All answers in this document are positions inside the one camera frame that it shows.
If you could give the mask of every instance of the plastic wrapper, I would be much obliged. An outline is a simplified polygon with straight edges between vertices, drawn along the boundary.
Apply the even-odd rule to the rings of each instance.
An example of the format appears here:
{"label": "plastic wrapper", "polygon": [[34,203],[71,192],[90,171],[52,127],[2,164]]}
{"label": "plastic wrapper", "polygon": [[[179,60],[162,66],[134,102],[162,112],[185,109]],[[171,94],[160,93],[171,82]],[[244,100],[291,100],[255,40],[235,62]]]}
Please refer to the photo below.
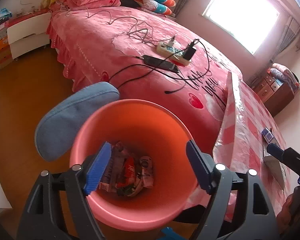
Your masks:
{"label": "plastic wrapper", "polygon": [[153,173],[152,173],[152,159],[148,156],[140,158],[140,164],[142,167],[142,182],[146,188],[153,187]]}
{"label": "plastic wrapper", "polygon": [[122,142],[112,147],[112,154],[98,188],[116,192],[119,196],[134,197],[144,188],[153,187],[152,160],[138,158]]}

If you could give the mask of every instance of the power strip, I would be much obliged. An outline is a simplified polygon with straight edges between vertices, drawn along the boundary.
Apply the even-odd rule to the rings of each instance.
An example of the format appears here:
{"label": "power strip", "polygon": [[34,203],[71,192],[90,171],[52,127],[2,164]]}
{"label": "power strip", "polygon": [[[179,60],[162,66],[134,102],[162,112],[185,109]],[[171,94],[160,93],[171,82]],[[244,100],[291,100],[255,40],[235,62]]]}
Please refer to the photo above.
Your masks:
{"label": "power strip", "polygon": [[175,47],[170,47],[162,41],[157,46],[157,53],[164,57],[169,57],[174,54],[174,56],[170,59],[179,62],[185,66],[188,66],[191,63],[191,60],[186,60],[182,57],[183,51],[181,51],[180,49],[176,49]]}

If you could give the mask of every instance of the white cabinet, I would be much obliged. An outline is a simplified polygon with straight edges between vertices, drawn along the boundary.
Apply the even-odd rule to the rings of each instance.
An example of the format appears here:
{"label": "white cabinet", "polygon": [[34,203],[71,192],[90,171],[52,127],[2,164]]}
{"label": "white cabinet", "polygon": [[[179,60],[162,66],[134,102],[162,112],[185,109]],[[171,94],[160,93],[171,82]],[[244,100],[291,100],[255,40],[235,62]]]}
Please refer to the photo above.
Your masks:
{"label": "white cabinet", "polygon": [[13,59],[50,43],[49,35],[46,34],[50,18],[51,13],[48,12],[8,28],[8,41]]}

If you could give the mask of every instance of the blue cushion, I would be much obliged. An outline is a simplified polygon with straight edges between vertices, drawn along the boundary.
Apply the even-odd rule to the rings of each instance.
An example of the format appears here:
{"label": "blue cushion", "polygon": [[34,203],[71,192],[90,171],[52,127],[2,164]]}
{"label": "blue cushion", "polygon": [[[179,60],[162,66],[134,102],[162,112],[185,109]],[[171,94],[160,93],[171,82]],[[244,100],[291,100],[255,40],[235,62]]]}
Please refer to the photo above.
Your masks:
{"label": "blue cushion", "polygon": [[73,94],[39,122],[34,135],[39,155],[51,162],[66,153],[90,115],[119,99],[119,91],[107,82],[88,86]]}

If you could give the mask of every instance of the wooden floor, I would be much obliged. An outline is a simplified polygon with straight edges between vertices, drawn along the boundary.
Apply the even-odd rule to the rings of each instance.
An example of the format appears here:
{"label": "wooden floor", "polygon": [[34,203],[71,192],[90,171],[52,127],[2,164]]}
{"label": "wooden floor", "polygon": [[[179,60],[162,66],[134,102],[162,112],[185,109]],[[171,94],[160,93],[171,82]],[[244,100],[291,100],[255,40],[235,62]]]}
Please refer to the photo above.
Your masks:
{"label": "wooden floor", "polygon": [[[42,170],[68,169],[69,153],[55,162],[44,161],[34,146],[34,131],[40,119],[72,94],[72,81],[62,75],[54,49],[37,49],[0,70],[0,182],[13,209],[0,222],[15,238],[28,194]],[[61,195],[63,203],[66,196]],[[63,205],[68,230],[76,235],[70,213]],[[171,222],[168,226],[189,238],[196,225]],[[156,239],[158,230],[124,232],[100,223],[108,240]]]}

